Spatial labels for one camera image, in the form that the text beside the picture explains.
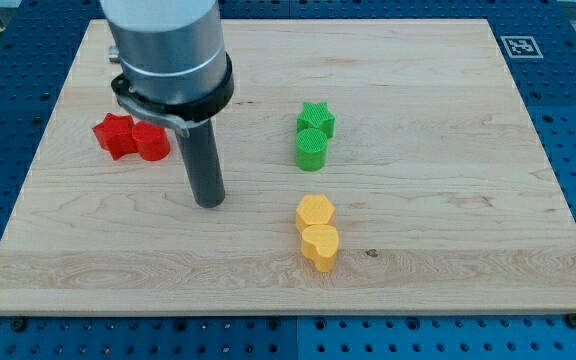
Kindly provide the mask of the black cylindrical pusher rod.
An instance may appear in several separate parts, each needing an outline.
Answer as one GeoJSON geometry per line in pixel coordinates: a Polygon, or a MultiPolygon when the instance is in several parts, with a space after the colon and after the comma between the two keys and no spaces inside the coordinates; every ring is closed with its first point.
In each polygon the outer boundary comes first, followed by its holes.
{"type": "Polygon", "coordinates": [[[195,202],[214,208],[225,199],[225,187],[210,119],[175,133],[195,202]]]}

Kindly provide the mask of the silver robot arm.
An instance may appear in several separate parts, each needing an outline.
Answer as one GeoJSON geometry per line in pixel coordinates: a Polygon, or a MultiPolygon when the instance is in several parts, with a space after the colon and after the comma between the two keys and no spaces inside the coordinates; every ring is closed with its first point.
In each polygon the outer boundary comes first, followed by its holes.
{"type": "Polygon", "coordinates": [[[172,130],[195,202],[225,189],[211,119],[234,92],[216,0],[101,0],[122,72],[111,83],[130,115],[172,130]]]}

